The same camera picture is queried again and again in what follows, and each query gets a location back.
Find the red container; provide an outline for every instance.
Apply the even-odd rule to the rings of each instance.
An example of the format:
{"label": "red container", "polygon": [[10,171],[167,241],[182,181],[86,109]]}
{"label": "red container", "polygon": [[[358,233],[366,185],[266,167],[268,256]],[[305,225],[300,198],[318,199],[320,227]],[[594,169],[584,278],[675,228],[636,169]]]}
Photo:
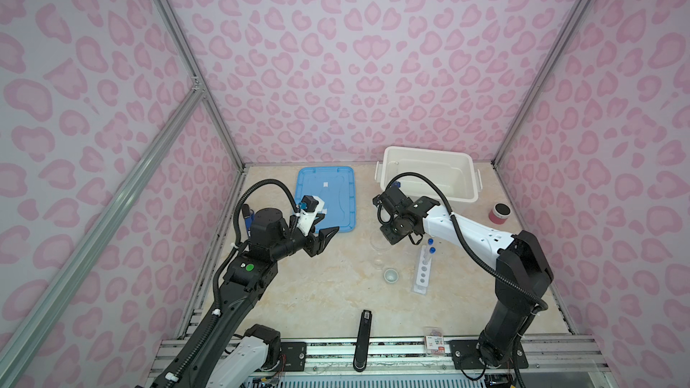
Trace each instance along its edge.
{"label": "red container", "polygon": [[499,203],[494,205],[491,211],[488,212],[488,220],[496,223],[496,225],[502,225],[510,215],[511,208]]}

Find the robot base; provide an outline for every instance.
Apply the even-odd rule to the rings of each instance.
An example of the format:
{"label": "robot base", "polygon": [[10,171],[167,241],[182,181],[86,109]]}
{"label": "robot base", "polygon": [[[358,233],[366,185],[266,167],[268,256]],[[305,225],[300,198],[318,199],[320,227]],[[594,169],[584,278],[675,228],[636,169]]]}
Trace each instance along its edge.
{"label": "robot base", "polygon": [[[479,361],[479,354],[477,352],[477,341],[449,341],[448,344],[451,346],[451,358],[453,358],[453,365],[455,370],[463,369],[468,370],[481,370],[484,365]],[[526,369],[529,367],[527,362],[527,357],[524,354],[524,349],[522,349],[522,344],[518,345],[517,350],[517,366],[519,369]],[[503,363],[500,369],[507,369],[508,363]]]}

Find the black cable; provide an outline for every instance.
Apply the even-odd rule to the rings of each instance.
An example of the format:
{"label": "black cable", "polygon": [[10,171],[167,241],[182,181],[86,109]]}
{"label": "black cable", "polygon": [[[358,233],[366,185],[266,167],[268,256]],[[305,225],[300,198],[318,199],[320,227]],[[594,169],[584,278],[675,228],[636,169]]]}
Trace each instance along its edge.
{"label": "black cable", "polygon": [[263,376],[263,377],[261,377],[261,378],[254,378],[254,379],[253,379],[253,382],[254,382],[254,383],[268,383],[268,382],[271,382],[271,380],[272,380],[274,377],[278,376],[278,375],[280,374],[280,372],[283,371],[283,370],[285,369],[285,362],[286,362],[286,361],[287,361],[287,358],[285,357],[285,355],[281,354],[280,356],[278,356],[278,362],[276,362],[275,365],[272,367],[273,369],[276,368],[276,367],[278,367],[278,370],[277,370],[274,374],[272,374],[270,377],[268,377],[268,376]]}
{"label": "black cable", "polygon": [[415,245],[415,246],[418,245],[419,243],[421,243],[421,242],[422,242],[422,238],[424,238],[424,236],[419,236],[419,239],[417,240],[417,242],[415,242],[415,241],[412,239],[412,233],[411,233],[411,232],[410,232],[409,234],[407,234],[407,237],[410,239],[410,243],[412,243],[412,244]]}
{"label": "black cable", "polygon": [[515,337],[515,340],[513,341],[513,368],[515,370],[515,379],[517,383],[520,384],[519,387],[516,388],[526,388],[526,385],[522,381],[522,375],[520,374],[520,369],[517,367],[518,366],[518,345],[520,344],[520,339],[518,337]]}
{"label": "black cable", "polygon": [[548,309],[548,304],[540,297],[537,297],[533,292],[531,291],[526,291],[525,289],[522,289],[520,285],[517,283],[513,282],[513,280],[505,277],[501,273],[496,272],[493,268],[491,268],[487,263],[485,263],[477,254],[474,253],[472,248],[467,244],[467,241],[465,240],[465,237],[462,235],[462,232],[460,230],[460,226],[457,223],[457,219],[455,218],[455,214],[453,214],[453,209],[451,208],[451,204],[448,202],[448,199],[446,196],[441,192],[441,189],[436,187],[431,180],[428,178],[424,177],[421,174],[418,174],[416,172],[405,172],[398,174],[397,176],[393,177],[390,182],[388,182],[388,185],[386,186],[386,189],[392,186],[393,183],[395,183],[398,179],[401,177],[405,176],[412,176],[412,177],[417,177],[419,179],[422,179],[425,181],[427,185],[429,185],[436,194],[441,198],[441,201],[443,202],[444,206],[446,206],[446,210],[448,210],[448,214],[451,217],[451,221],[453,222],[453,227],[455,228],[455,235],[457,236],[458,240],[460,241],[460,244],[462,246],[462,249],[465,250],[465,252],[469,255],[469,257],[477,263],[485,272],[488,272],[491,274],[493,277],[496,279],[500,280],[503,282],[506,286],[516,290],[517,292],[520,292],[522,295],[525,297],[529,298],[529,300],[535,305],[534,312],[539,313],[540,311],[544,311]]}
{"label": "black cable", "polygon": [[484,365],[484,368],[483,368],[483,370],[482,370],[482,373],[481,373],[479,376],[477,376],[476,378],[471,378],[471,377],[469,377],[469,376],[467,375],[467,373],[465,373],[465,371],[462,369],[462,362],[465,361],[465,359],[466,359],[467,357],[471,357],[471,355],[462,355],[462,356],[460,357],[460,371],[462,372],[462,375],[463,375],[464,377],[470,379],[470,380],[473,381],[473,382],[474,382],[474,381],[477,381],[477,380],[479,380],[479,379],[481,379],[481,378],[483,378],[483,377],[484,377],[484,373],[487,372],[487,365],[486,365],[486,364]]}
{"label": "black cable", "polygon": [[[243,336],[242,334],[238,334],[238,333],[234,333],[234,334],[233,334],[233,337],[244,338],[244,336]],[[225,350],[225,353],[226,353],[226,354],[228,354],[228,355],[231,354],[231,352],[228,352],[228,349],[227,349],[227,348],[224,349],[224,350]]]}
{"label": "black cable", "polygon": [[[239,214],[242,211],[242,205],[247,201],[249,198],[249,195],[251,195],[256,189],[260,188],[261,186],[265,185],[276,185],[283,189],[283,192],[287,195],[289,201],[290,201],[290,207],[292,208],[293,212],[297,213],[298,212],[298,207],[297,204],[295,203],[295,198],[293,197],[292,192],[288,189],[288,186],[283,184],[281,181],[273,179],[273,178],[268,178],[266,180],[261,180],[259,182],[254,183],[253,185],[249,186],[249,189],[246,190],[244,194],[239,198],[237,201],[237,205],[235,205],[235,212],[233,213],[233,227],[235,228],[235,245],[236,247],[233,247],[233,249],[230,251],[230,254],[228,255],[227,258],[220,264],[216,272],[213,274],[213,281],[211,282],[211,287],[213,289],[213,306],[211,309],[216,310],[220,309],[221,307],[221,297],[220,297],[220,287],[218,286],[218,282],[220,280],[220,276],[225,271],[225,269],[228,267],[228,264],[230,261],[233,259],[235,254],[237,254],[237,251],[239,250],[239,253],[241,254],[246,246],[247,242],[244,242],[240,244],[241,236],[242,234],[240,233],[239,230]],[[199,351],[202,349],[203,344],[206,343],[208,340],[208,337],[211,335],[213,332],[213,329],[215,328],[216,323],[218,322],[218,319],[220,318],[220,315],[216,314],[211,314],[213,318],[211,318],[211,322],[206,325],[206,328],[202,332],[202,336],[199,337],[199,340],[194,344],[194,348],[189,352],[189,354],[182,359],[182,362],[180,365],[177,367],[177,371],[175,372],[175,376],[179,377],[180,374],[182,374],[187,366],[191,364],[191,362],[194,360],[194,358],[197,356]],[[174,385],[176,382],[169,380],[168,383],[166,383],[165,388],[171,388],[172,385]]]}
{"label": "black cable", "polygon": [[526,388],[526,385],[522,381],[522,375],[520,374],[520,369],[517,367],[518,366],[518,349],[520,346],[520,339],[524,335],[524,333],[527,331],[529,326],[532,324],[532,321],[534,320],[534,317],[536,316],[536,313],[532,312],[527,316],[527,319],[522,323],[520,326],[519,330],[517,331],[517,334],[515,335],[515,338],[513,339],[513,367],[515,368],[515,379],[518,381],[520,384],[520,388]]}
{"label": "black cable", "polygon": [[388,219],[387,221],[384,222],[384,220],[381,219],[381,208],[383,208],[383,204],[378,204],[378,205],[376,206],[376,219],[379,220],[379,223],[380,223],[381,225],[390,225],[391,222],[392,222],[392,216],[391,216],[390,219]]}

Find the metal rail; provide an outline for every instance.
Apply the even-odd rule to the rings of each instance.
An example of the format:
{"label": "metal rail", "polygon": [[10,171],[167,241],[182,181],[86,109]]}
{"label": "metal rail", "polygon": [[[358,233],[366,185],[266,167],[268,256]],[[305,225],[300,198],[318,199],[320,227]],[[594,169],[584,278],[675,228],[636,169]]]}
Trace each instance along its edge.
{"label": "metal rail", "polygon": [[156,168],[168,154],[168,150],[196,110],[202,96],[198,89],[192,89],[187,94],[175,110],[175,114],[142,154],[142,159],[129,173],[108,207],[82,238],[30,314],[14,332],[0,356],[1,388],[12,388],[29,366],[77,289],[98,261],[101,252],[137,202]]}
{"label": "metal rail", "polygon": [[230,225],[232,224],[233,209],[240,196],[240,191],[242,190],[242,185],[244,184],[244,179],[246,178],[246,172],[242,172],[237,175],[235,179],[235,184],[233,185],[233,190],[228,196],[225,207],[220,217],[220,221],[216,226],[216,231],[214,234],[214,239],[209,243],[206,249],[206,254],[203,257],[203,263],[197,276],[197,280],[194,283],[194,288],[190,294],[190,299],[184,307],[182,314],[182,319],[180,319],[179,326],[175,330],[175,337],[182,338],[185,336],[187,327],[190,324],[190,318],[193,317],[194,309],[197,309],[203,305],[203,299],[208,293],[208,287],[211,284],[211,278],[213,277],[213,272],[215,269],[216,262],[218,261],[218,256],[220,255],[221,249],[223,249],[223,244],[230,231]]}
{"label": "metal rail", "polygon": [[573,7],[564,21],[562,29],[558,33],[556,41],[548,51],[547,59],[544,61],[544,64],[537,73],[537,76],[534,78],[534,81],[527,91],[520,109],[517,111],[517,114],[515,115],[515,118],[513,119],[513,122],[506,133],[505,139],[501,143],[501,147],[499,147],[498,151],[496,152],[496,157],[493,159],[493,163],[495,165],[500,165],[505,158],[505,155],[510,149],[511,144],[513,144],[515,135],[517,135],[517,131],[520,129],[522,123],[527,117],[527,114],[530,112],[532,106],[539,98],[539,94],[542,92],[542,85],[553,72],[554,68],[556,68],[558,60],[564,56],[568,44],[570,44],[570,41],[575,36],[580,23],[584,20],[585,15],[592,7],[593,3],[594,0],[575,0]]}
{"label": "metal rail", "polygon": [[[472,336],[444,337],[448,341],[473,340]],[[306,342],[306,365],[297,376],[361,375],[352,367],[356,338],[301,338],[284,339],[286,342]],[[229,348],[238,341],[231,341]],[[163,341],[149,374],[149,383],[158,376],[185,345],[182,341]],[[427,356],[423,337],[388,337],[369,340],[367,375],[458,375],[450,354]],[[563,373],[610,371],[592,336],[567,334],[526,335],[522,339],[529,368],[523,373]],[[504,374],[504,369],[488,369],[488,374]]]}
{"label": "metal rail", "polygon": [[242,158],[240,157],[237,147],[230,136],[228,125],[225,123],[223,116],[220,114],[220,110],[212,96],[211,91],[208,90],[206,79],[203,77],[203,73],[199,67],[199,64],[197,63],[196,58],[194,58],[194,53],[192,52],[189,42],[187,42],[187,38],[184,35],[181,24],[177,20],[175,10],[173,10],[169,0],[153,0],[153,3],[156,5],[156,9],[158,9],[161,18],[163,19],[163,23],[170,32],[170,35],[173,38],[172,41],[175,43],[175,46],[180,53],[180,58],[184,62],[190,77],[201,87],[201,90],[208,92],[208,97],[203,103],[206,106],[208,113],[211,115],[213,125],[215,126],[216,130],[218,130],[218,134],[221,136],[223,144],[225,144],[226,149],[233,158],[235,166],[241,171],[244,168]]}

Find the small package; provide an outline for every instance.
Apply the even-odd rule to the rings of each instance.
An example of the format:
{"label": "small package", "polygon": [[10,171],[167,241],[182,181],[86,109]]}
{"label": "small package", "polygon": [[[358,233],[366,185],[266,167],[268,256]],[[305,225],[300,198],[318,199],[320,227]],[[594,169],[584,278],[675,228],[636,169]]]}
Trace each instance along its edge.
{"label": "small package", "polygon": [[424,327],[424,343],[427,346],[427,355],[446,355],[446,346],[444,345],[443,333],[440,328]]}

